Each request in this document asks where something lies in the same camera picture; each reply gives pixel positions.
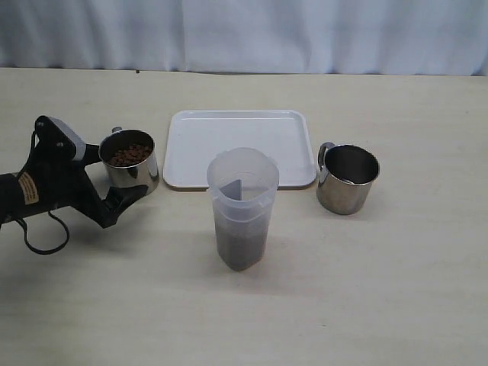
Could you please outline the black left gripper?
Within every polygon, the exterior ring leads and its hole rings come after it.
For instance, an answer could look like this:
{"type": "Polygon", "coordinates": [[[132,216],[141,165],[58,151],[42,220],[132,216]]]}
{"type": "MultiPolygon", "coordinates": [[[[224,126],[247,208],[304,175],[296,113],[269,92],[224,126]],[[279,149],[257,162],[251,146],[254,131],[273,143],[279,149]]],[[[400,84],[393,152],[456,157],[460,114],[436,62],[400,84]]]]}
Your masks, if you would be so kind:
{"type": "MultiPolygon", "coordinates": [[[[100,161],[99,145],[87,143],[82,165],[87,166],[100,161]]],[[[119,216],[128,207],[146,196],[149,188],[147,185],[110,187],[103,201],[83,167],[43,163],[39,164],[38,168],[40,203],[46,210],[72,207],[102,228],[115,225],[119,216]]]]}

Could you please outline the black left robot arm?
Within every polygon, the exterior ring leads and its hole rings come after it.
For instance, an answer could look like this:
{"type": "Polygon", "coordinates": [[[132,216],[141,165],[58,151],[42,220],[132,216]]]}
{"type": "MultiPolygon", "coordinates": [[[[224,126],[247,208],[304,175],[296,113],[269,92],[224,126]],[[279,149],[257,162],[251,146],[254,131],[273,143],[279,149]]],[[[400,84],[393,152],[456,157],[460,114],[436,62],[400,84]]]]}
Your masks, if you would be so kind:
{"type": "Polygon", "coordinates": [[[146,185],[111,187],[101,198],[85,171],[87,165],[101,161],[98,146],[88,144],[79,161],[73,157],[69,144],[59,147],[39,142],[30,151],[21,177],[1,175],[1,222],[72,207],[107,228],[148,191],[146,185]]]}

